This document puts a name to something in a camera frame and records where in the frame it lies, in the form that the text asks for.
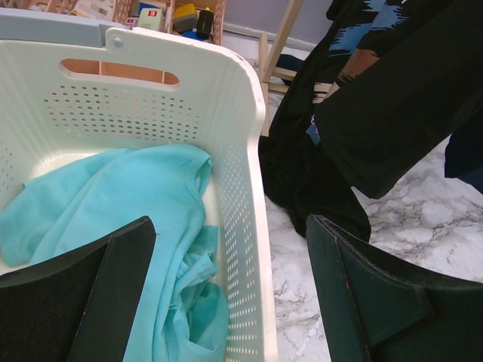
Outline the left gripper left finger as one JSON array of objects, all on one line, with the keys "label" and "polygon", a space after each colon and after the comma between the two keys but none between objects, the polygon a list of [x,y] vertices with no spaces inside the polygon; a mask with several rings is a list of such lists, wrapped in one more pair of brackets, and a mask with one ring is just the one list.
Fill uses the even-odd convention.
[{"label": "left gripper left finger", "polygon": [[1,276],[3,361],[121,361],[155,245],[141,217]]}]

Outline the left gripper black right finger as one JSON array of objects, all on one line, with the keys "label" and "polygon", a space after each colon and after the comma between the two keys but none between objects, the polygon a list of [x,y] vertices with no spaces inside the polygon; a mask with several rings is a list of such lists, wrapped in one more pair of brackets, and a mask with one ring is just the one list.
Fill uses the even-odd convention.
[{"label": "left gripper black right finger", "polygon": [[333,361],[480,361],[482,285],[399,259],[323,216],[306,240]]}]

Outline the teal t shirt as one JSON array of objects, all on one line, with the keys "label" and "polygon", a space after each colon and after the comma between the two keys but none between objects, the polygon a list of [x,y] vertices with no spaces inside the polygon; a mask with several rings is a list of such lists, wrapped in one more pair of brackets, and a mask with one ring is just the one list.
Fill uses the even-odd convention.
[{"label": "teal t shirt", "polygon": [[24,184],[1,212],[3,361],[221,361],[229,307],[203,196],[211,156],[114,149]]}]

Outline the navy blue t shirt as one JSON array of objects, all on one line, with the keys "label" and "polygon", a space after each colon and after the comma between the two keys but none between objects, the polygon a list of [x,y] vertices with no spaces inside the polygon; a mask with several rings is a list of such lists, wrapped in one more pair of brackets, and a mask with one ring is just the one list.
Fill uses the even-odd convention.
[{"label": "navy blue t shirt", "polygon": [[482,117],[476,115],[452,133],[445,149],[445,177],[482,193]]}]

